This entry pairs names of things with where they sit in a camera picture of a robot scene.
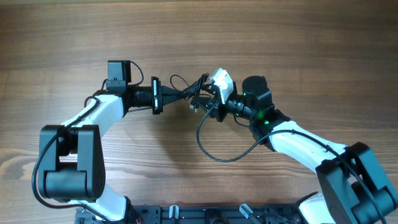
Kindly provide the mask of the black USB-A cable blue plug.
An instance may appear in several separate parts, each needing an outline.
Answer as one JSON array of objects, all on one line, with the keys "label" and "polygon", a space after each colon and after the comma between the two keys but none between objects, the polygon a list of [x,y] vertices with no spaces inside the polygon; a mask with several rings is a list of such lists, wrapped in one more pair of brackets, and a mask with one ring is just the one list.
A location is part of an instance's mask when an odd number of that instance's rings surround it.
[{"label": "black USB-A cable blue plug", "polygon": [[193,82],[182,90],[184,100],[190,100],[190,109],[195,111],[195,98],[198,96],[214,97],[212,94],[211,84],[207,83],[210,77],[209,73],[203,73],[198,80]]}]

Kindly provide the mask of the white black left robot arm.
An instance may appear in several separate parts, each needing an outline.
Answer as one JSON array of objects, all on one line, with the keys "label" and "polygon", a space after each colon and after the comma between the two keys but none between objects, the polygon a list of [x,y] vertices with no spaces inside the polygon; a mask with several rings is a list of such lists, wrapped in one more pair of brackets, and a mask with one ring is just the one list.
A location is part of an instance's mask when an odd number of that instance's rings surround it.
[{"label": "white black left robot arm", "polygon": [[101,138],[128,112],[150,108],[159,114],[164,105],[194,95],[191,88],[163,86],[156,77],[150,86],[108,77],[75,117],[42,128],[31,180],[35,199],[52,209],[81,208],[100,223],[142,223],[131,201],[106,184]]}]

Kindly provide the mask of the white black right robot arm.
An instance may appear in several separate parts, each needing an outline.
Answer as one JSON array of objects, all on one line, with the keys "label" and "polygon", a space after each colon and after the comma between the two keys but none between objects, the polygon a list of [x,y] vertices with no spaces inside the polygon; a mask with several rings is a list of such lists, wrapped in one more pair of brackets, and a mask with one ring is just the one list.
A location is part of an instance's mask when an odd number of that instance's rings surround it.
[{"label": "white black right robot arm", "polygon": [[192,108],[222,121],[230,113],[249,121],[255,145],[289,156],[317,175],[321,192],[302,201],[307,223],[385,223],[397,210],[397,192],[369,146],[323,139],[275,108],[265,77],[251,76],[238,94],[232,79],[204,74],[193,88]]}]

